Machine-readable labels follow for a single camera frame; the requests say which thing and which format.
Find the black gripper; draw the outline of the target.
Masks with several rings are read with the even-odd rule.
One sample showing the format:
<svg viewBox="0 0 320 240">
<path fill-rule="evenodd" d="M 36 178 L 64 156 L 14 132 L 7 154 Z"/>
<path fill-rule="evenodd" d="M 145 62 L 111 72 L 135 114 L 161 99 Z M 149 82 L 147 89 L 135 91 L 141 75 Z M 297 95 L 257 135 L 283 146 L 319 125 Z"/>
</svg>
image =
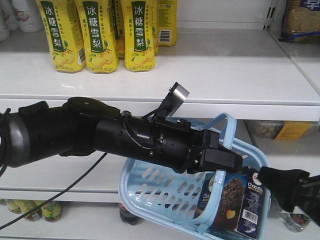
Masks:
<svg viewBox="0 0 320 240">
<path fill-rule="evenodd" d="M 149 161 L 168 167 L 176 173 L 214 172 L 231 173 L 243 169 L 243 157 L 227 148 L 218 148 L 220 134 L 204 129 L 196 130 L 191 122 L 180 118 L 175 122 L 163 117 L 152 120 L 154 147 L 149 151 Z"/>
</svg>

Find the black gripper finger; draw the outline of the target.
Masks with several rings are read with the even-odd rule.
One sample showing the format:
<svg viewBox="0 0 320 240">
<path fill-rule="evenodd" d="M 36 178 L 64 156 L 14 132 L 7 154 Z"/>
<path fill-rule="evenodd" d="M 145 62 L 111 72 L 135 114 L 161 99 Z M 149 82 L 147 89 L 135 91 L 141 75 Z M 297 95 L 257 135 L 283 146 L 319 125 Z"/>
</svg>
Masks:
<svg viewBox="0 0 320 240">
<path fill-rule="evenodd" d="M 309 172 L 301 169 L 280 170 L 262 166 L 258 180 L 270 191 L 284 211 L 292 213 L 296 207 L 293 204 L 295 188 L 300 179 L 309 176 Z"/>
</svg>

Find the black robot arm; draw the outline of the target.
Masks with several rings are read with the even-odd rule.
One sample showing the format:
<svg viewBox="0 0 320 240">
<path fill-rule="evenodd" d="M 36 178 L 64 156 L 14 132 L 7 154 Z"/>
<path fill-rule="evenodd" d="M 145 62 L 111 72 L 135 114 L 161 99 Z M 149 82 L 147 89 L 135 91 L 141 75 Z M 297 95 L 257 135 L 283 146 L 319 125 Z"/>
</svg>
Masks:
<svg viewBox="0 0 320 240">
<path fill-rule="evenodd" d="M 88 156 L 95 151 L 132 158 L 176 173 L 239 172 L 243 158 L 207 127 L 196 130 L 185 119 L 166 120 L 171 104 L 143 117 L 87 97 L 60 107 L 47 102 L 9 109 L 0 116 L 0 164 L 17 168 L 55 155 Z"/>
</svg>

